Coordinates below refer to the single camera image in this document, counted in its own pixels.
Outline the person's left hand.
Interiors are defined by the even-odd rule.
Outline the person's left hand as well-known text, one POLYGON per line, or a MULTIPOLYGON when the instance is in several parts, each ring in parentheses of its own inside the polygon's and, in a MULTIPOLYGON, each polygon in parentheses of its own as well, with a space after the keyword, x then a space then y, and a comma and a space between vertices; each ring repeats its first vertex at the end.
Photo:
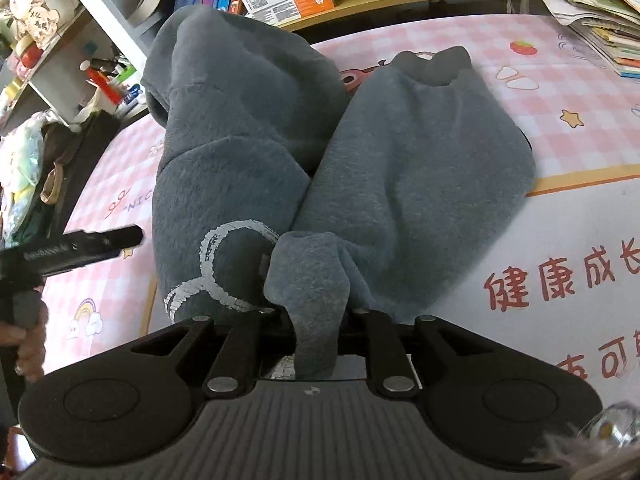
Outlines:
POLYGON ((49 310, 46 303, 41 299, 42 286, 35 288, 32 292, 20 296, 26 304, 31 304, 39 310, 38 322, 31 330, 1 323, 1 345, 2 347, 15 347, 17 358, 14 370, 17 375, 25 378, 26 382, 38 382, 43 378, 43 363, 46 359, 47 322, 49 321, 49 310))

